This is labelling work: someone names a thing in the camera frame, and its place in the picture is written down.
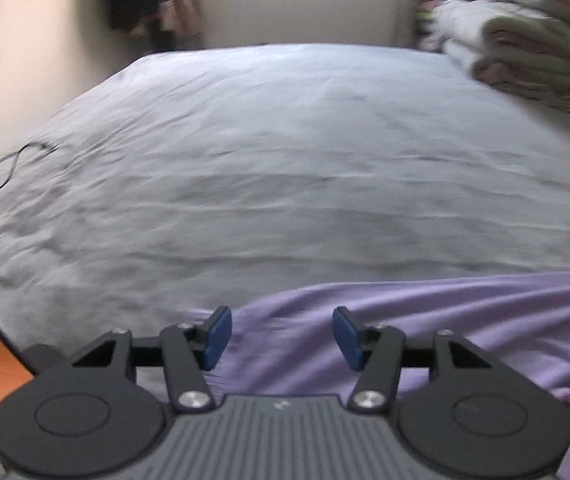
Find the purple t-shirt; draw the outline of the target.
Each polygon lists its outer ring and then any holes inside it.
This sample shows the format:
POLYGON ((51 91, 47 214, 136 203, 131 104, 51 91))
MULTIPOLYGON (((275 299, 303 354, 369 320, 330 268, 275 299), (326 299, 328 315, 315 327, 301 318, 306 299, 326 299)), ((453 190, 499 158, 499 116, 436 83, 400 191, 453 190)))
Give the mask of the purple t-shirt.
POLYGON ((445 280, 320 284, 245 304, 208 376, 213 395, 337 394, 357 378, 332 334, 345 306, 409 337, 452 330, 570 405, 570 271, 445 280))

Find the grey bed sheet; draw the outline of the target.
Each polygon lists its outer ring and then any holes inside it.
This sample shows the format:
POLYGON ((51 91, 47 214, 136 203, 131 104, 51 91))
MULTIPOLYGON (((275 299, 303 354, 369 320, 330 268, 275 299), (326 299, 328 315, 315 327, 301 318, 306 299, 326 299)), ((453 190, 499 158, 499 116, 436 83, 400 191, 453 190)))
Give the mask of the grey bed sheet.
POLYGON ((0 326, 72 350, 307 285, 570 268, 570 114, 413 50, 146 56, 0 169, 0 326))

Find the folded pink white quilt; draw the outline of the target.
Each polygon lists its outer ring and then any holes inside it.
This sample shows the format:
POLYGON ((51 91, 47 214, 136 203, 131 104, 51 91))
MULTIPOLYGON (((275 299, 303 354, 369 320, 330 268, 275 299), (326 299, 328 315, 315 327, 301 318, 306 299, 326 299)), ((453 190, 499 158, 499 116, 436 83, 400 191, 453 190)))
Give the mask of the folded pink white quilt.
POLYGON ((504 93, 570 113, 570 0, 428 0, 417 47, 504 93))

